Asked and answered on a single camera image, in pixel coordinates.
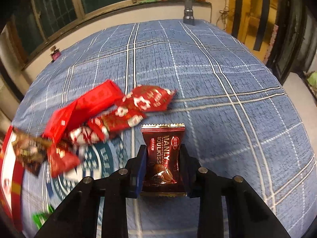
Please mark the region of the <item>red white candy packet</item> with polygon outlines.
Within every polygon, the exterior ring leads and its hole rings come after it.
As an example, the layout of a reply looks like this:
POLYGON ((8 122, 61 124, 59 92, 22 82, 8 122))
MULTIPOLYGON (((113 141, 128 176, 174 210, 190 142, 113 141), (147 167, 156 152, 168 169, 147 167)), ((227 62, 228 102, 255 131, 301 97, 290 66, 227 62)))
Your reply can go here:
POLYGON ((100 141, 98 135, 87 126, 76 128, 68 133, 73 145, 90 145, 100 141))

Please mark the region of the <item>brown Soulkiss chocolate packet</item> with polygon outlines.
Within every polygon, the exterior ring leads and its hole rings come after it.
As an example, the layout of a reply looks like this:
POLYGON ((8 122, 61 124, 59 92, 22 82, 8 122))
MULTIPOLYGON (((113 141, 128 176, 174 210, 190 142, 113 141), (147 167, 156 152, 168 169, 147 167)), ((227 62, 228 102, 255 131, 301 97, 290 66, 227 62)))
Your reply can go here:
POLYGON ((178 163, 185 130, 184 123, 141 126, 147 149, 146 174, 141 191, 143 196, 186 195, 178 163))

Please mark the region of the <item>red candy packet middle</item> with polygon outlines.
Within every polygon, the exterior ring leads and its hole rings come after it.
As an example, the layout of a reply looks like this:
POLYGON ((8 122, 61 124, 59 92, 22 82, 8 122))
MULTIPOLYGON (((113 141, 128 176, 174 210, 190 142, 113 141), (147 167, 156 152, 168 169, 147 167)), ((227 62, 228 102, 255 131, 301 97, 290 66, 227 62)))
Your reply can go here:
POLYGON ((97 134, 100 140, 106 141, 112 135, 135 127, 145 118, 146 115, 139 110, 120 106, 110 113, 91 118, 88 120, 87 126, 97 134))

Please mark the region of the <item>wood framed window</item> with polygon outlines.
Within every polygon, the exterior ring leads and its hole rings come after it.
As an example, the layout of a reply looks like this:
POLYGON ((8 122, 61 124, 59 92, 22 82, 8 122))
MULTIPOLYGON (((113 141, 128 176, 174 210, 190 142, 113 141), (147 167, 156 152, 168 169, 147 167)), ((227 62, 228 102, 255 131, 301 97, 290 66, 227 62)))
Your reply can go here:
POLYGON ((7 23, 13 53, 22 68, 45 46, 82 22, 116 9, 147 1, 20 0, 7 23))

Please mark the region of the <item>green snack packet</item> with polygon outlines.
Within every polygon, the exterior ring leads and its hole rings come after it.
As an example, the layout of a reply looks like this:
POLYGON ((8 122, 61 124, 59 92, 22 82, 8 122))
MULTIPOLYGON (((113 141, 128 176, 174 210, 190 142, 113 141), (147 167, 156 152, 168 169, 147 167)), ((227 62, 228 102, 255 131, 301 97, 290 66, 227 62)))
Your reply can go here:
POLYGON ((52 205, 47 205, 47 210, 44 212, 38 212, 32 215, 32 220, 39 230, 42 228, 47 219, 54 213, 55 209, 52 205))

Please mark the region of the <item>dark brown candy packet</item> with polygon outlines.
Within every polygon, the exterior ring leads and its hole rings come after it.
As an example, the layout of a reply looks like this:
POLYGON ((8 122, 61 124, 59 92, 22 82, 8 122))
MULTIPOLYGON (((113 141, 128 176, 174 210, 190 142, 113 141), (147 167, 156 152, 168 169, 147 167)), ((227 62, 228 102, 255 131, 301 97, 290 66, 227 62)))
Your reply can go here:
POLYGON ((12 146, 16 159, 31 174, 38 176, 42 163, 47 159, 47 150, 52 141, 42 137, 35 137, 17 128, 13 128, 16 135, 12 146))

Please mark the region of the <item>red hexagonal box lid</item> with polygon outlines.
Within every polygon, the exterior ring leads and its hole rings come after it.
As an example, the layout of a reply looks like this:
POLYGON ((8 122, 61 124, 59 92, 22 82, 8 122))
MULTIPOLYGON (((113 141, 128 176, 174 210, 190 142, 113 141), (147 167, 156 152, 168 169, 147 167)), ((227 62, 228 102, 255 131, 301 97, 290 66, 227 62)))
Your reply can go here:
POLYGON ((18 231, 23 230, 21 220, 21 187, 24 168, 17 161, 13 149, 16 134, 8 128, 1 148, 1 208, 18 231))

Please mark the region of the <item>red candy packet upper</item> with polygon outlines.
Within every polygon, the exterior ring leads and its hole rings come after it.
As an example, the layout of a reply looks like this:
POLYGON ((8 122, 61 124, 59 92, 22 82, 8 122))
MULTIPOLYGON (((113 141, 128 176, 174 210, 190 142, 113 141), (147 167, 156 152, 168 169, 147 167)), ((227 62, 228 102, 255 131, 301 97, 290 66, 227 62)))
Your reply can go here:
POLYGON ((116 101, 116 106, 136 109, 141 112, 165 111, 176 94, 176 90, 155 85, 139 85, 116 101))

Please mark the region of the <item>small red candy packet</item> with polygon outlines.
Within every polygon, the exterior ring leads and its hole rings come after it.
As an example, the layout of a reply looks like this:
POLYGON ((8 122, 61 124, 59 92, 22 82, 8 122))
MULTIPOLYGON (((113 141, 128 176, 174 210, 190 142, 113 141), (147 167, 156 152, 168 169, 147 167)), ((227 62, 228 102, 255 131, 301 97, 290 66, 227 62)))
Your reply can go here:
POLYGON ((51 145, 47 156, 52 178, 57 178, 81 163, 79 157, 73 154, 67 145, 51 145))

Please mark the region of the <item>long red cake packet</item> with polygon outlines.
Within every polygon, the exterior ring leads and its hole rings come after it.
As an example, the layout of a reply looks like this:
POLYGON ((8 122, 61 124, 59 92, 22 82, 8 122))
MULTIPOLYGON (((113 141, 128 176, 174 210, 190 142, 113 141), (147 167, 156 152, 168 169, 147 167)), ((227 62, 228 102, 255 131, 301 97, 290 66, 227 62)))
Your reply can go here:
POLYGON ((69 105, 54 111, 42 137, 57 144, 66 133, 81 127, 90 118, 110 108, 123 97, 120 88, 111 80, 107 80, 69 105))

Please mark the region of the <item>grey metal flashlight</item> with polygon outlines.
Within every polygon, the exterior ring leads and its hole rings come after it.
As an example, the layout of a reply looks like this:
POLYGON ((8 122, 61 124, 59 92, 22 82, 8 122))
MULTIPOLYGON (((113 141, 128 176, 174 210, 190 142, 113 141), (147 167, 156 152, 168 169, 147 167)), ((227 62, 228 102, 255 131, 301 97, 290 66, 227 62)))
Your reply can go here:
POLYGON ((184 0, 183 23, 188 25, 195 24, 195 18, 193 16, 193 0, 184 0))

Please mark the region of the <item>blue plaid tablecloth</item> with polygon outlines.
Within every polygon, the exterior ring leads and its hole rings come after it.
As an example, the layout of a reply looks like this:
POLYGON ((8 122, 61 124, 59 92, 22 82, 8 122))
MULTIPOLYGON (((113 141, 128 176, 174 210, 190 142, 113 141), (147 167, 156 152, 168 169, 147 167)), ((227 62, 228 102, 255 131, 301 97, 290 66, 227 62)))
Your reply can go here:
MULTIPOLYGON (((185 123, 182 143, 219 176, 242 176, 290 234, 302 237, 316 217, 316 159, 302 120, 266 66, 236 38, 203 20, 157 20, 108 27, 62 51, 30 86, 12 125, 44 132, 52 113, 112 80, 124 94, 138 85, 176 90, 167 112, 141 124, 185 123)), ((83 162, 58 178, 48 164, 22 182, 23 232, 31 216, 55 208, 85 176, 109 176, 137 154, 141 124, 104 145, 79 148, 83 162)), ((199 200, 127 199, 130 237, 196 237, 199 200)))

